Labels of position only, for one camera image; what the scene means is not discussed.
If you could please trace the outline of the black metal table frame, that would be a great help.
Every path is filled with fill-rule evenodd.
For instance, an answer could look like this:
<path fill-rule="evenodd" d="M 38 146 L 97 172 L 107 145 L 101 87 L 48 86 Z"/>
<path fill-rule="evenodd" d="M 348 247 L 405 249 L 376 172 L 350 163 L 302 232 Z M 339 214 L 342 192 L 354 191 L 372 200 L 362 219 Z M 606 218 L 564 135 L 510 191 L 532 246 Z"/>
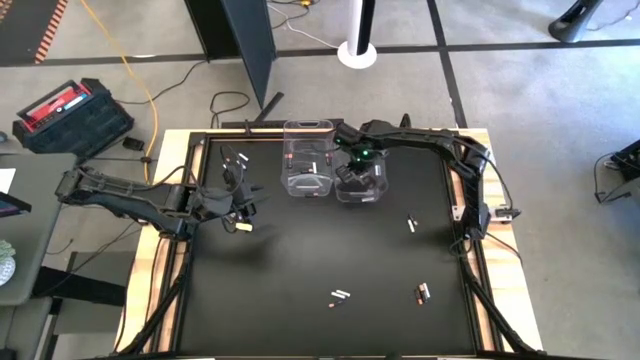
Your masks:
<path fill-rule="evenodd" d="M 472 291 L 480 288 L 452 212 L 445 162 L 396 148 L 390 190 L 377 202 L 288 195 L 280 182 L 279 133 L 211 133 L 201 177 L 219 184 L 220 148 L 249 158 L 264 186 L 254 229 L 202 224 L 178 246 L 187 266 L 177 298 L 146 348 L 160 357 L 216 360 L 476 355 L 485 352 Z M 407 215 L 417 221 L 415 233 Z M 430 298 L 418 305 L 426 283 Z M 342 299 L 331 292 L 351 294 Z"/>

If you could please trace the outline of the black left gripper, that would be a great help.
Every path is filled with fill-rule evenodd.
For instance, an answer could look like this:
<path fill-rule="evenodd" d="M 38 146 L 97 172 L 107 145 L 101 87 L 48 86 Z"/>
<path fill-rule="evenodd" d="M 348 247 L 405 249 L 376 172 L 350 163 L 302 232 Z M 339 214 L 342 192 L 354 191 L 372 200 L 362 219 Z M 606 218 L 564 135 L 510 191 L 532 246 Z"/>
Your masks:
<path fill-rule="evenodd" d="M 252 226 L 256 206 L 266 202 L 270 196 L 255 200 L 254 193 L 264 189 L 262 185 L 240 185 L 232 194 L 230 213 L 222 218 L 224 225 Z"/>

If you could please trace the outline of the black desk base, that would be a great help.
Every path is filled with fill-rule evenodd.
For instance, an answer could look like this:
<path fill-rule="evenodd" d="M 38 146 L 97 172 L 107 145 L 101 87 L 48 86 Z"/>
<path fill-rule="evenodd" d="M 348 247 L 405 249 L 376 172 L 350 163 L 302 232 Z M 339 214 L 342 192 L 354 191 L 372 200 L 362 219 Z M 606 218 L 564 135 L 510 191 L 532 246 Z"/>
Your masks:
<path fill-rule="evenodd" d="M 75 260 L 81 262 L 69 270 L 62 271 L 41 266 L 31 291 L 31 298 L 62 298 L 90 303 L 123 306 L 126 287 L 123 285 L 82 276 L 79 274 L 88 265 L 103 256 L 103 253 L 77 253 Z"/>

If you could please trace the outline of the red and black toolbox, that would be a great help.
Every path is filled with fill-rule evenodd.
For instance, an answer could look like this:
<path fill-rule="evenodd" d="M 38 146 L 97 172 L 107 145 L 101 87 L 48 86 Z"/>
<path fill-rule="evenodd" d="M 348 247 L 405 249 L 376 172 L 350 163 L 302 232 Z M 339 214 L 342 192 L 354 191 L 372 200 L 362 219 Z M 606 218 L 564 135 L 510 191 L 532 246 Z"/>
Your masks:
<path fill-rule="evenodd" d="M 133 128 L 134 118 L 97 79 L 69 80 L 17 113 L 12 134 L 37 154 L 95 156 Z"/>

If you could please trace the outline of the white pole with round base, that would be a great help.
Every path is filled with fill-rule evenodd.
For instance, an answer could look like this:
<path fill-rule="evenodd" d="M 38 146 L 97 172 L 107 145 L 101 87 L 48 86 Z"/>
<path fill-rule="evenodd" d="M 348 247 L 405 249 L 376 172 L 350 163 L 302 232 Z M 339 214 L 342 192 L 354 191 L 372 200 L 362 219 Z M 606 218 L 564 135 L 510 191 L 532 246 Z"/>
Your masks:
<path fill-rule="evenodd" d="M 339 61 L 352 69 L 365 69 L 377 59 L 371 44 L 376 0 L 350 0 L 347 39 L 338 47 Z"/>

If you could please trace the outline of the black partition panel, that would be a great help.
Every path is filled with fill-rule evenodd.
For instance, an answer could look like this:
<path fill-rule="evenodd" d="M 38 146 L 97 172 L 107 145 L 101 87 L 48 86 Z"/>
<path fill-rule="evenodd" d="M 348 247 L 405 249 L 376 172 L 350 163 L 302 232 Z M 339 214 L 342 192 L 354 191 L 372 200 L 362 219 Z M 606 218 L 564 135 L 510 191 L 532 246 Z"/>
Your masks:
<path fill-rule="evenodd" d="M 184 0 L 208 62 L 242 60 L 261 109 L 263 123 L 284 97 L 276 93 L 266 102 L 271 69 L 277 59 L 266 0 Z"/>

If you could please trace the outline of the black orange-striped floor mat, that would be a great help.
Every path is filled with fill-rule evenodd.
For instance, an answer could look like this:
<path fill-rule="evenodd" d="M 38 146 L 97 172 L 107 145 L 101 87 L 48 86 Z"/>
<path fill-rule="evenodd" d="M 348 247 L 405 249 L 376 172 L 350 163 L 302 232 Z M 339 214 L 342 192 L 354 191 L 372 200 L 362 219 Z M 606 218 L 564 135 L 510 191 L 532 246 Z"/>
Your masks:
<path fill-rule="evenodd" d="M 0 66 L 42 63 L 69 0 L 0 0 Z"/>

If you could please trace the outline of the clear plastic bin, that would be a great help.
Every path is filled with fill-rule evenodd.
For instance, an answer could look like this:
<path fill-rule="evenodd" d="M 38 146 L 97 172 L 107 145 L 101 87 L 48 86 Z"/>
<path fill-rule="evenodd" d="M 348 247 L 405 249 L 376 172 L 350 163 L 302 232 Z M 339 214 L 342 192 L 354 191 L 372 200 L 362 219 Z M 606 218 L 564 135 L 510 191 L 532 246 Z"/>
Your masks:
<path fill-rule="evenodd" d="M 333 186 L 334 124 L 329 120 L 287 121 L 283 126 L 281 182 L 293 197 L 324 197 Z M 327 166 L 325 154 L 332 155 Z M 286 167 L 285 156 L 293 155 L 293 167 Z M 316 174 L 299 174 L 312 169 Z"/>
<path fill-rule="evenodd" d="M 385 158 L 387 150 L 377 149 L 373 143 L 367 142 L 357 131 L 336 130 L 334 135 L 335 151 L 338 163 L 334 167 L 334 187 L 337 199 L 344 203 L 377 202 L 388 189 Z M 356 162 L 374 163 L 380 165 L 382 173 L 378 176 L 379 189 L 371 193 L 345 193 L 336 189 L 336 168 L 340 165 L 355 164 Z"/>

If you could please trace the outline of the dark tablet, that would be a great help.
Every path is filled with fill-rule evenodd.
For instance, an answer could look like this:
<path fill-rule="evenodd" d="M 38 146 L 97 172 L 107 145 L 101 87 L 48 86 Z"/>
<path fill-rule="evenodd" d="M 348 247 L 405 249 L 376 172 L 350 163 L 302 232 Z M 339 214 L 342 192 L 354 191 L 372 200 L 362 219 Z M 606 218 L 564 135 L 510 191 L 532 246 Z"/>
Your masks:
<path fill-rule="evenodd" d="M 32 206 L 16 197 L 0 192 L 0 218 L 29 213 Z"/>

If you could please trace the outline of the black equipment box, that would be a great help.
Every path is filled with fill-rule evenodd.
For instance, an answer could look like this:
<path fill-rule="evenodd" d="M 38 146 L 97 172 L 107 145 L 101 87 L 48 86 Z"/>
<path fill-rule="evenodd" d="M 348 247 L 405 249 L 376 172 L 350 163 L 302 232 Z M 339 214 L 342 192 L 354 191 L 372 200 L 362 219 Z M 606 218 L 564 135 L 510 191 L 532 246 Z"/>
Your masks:
<path fill-rule="evenodd" d="M 625 181 L 640 178 L 640 139 L 614 152 L 610 160 L 617 166 Z"/>

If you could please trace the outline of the grey desk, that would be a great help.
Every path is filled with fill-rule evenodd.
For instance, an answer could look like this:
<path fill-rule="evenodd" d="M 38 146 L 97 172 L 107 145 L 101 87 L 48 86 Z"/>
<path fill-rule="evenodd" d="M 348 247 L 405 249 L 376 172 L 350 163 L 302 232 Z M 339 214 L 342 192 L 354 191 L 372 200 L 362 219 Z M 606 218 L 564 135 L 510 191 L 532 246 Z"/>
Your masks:
<path fill-rule="evenodd" d="M 75 163 L 73 154 L 0 155 L 0 169 L 15 171 L 9 194 L 31 205 L 27 214 L 0 218 L 0 240 L 16 250 L 16 270 L 0 286 L 0 306 L 21 305 L 31 297 L 60 211 L 55 190 Z"/>

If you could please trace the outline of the black chair base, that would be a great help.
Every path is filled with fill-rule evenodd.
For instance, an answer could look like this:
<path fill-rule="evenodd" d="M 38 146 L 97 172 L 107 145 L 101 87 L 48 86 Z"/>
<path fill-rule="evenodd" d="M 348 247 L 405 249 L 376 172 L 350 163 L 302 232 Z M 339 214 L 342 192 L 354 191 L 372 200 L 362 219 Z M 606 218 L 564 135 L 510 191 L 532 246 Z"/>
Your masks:
<path fill-rule="evenodd" d="M 560 17 L 549 24 L 548 33 L 562 43 L 579 42 L 603 1 L 576 0 Z"/>

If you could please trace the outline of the patterned round plate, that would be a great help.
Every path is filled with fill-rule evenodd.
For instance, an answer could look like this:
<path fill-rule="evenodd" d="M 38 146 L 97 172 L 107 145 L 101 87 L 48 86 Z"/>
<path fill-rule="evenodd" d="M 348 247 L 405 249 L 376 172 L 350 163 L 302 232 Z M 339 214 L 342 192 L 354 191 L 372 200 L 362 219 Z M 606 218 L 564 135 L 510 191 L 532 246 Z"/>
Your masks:
<path fill-rule="evenodd" d="M 0 240 L 0 286 L 6 284 L 16 271 L 16 250 L 5 240 Z"/>

